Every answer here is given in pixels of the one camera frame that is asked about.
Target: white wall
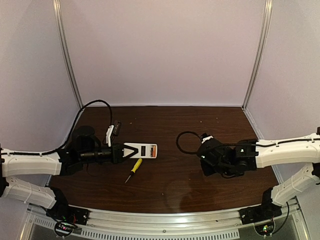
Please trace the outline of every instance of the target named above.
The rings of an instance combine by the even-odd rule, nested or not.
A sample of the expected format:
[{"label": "white wall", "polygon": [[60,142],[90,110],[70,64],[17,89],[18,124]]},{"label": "white wall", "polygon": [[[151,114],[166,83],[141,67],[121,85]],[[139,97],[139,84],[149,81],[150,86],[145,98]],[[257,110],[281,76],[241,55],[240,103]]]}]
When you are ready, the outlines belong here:
[{"label": "white wall", "polygon": [[[270,31],[248,110],[266,139],[292,138],[320,126],[320,4],[273,1]],[[283,180],[301,164],[279,165]],[[319,239],[320,187],[299,196],[312,240]]]},{"label": "white wall", "polygon": [[[0,1],[0,143],[46,151],[64,140],[77,105],[52,0]],[[43,184],[46,176],[27,176]],[[27,205],[0,198],[0,239],[17,239]]]},{"label": "white wall", "polygon": [[241,106],[264,0],[68,0],[68,48],[84,103]]}]

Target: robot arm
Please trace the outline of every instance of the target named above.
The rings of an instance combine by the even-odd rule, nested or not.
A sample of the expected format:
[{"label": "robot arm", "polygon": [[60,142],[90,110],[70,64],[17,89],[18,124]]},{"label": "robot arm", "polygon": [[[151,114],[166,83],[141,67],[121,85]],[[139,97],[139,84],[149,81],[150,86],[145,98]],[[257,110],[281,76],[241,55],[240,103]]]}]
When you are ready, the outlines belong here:
[{"label": "robot arm", "polygon": [[129,158],[155,159],[156,144],[114,144],[121,123],[111,125],[106,134],[106,145],[101,144],[90,126],[81,126],[72,133],[71,142],[65,149],[42,152],[17,152],[0,148],[0,196],[14,198],[48,209],[55,219],[75,215],[77,224],[85,224],[88,211],[71,207],[61,190],[40,187],[20,180],[16,175],[48,174],[66,176],[83,169],[84,164],[111,162],[118,164]]},{"label": "robot arm", "polygon": [[206,176],[219,173],[224,178],[233,178],[243,176],[245,171],[276,164],[306,163],[290,179],[267,189],[261,205],[241,209],[239,214],[243,224],[280,216],[281,207],[288,200],[320,181],[320,128],[317,133],[282,140],[251,139],[223,144],[206,134],[201,139],[197,155]]}]

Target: brown tabletop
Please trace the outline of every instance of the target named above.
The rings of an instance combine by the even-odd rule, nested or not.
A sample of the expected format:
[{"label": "brown tabletop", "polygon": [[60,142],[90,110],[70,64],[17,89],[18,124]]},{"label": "brown tabletop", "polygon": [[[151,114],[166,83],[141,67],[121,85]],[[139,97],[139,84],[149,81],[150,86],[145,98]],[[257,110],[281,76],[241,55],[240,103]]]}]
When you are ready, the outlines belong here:
[{"label": "brown tabletop", "polygon": [[[177,135],[186,130],[208,133],[222,143],[256,138],[239,107],[113,107],[114,120],[122,122],[117,143],[156,143],[157,159],[144,159],[136,174],[124,184],[136,159],[121,164],[92,164],[86,172],[53,176],[69,204],[101,210],[134,213],[186,213],[224,210],[259,204],[262,193],[277,180],[271,167],[224,179],[203,175],[195,155],[181,153]],[[90,125],[103,139],[109,125],[105,107],[87,108],[78,126]],[[181,146],[196,151],[199,140],[181,138]]]}]

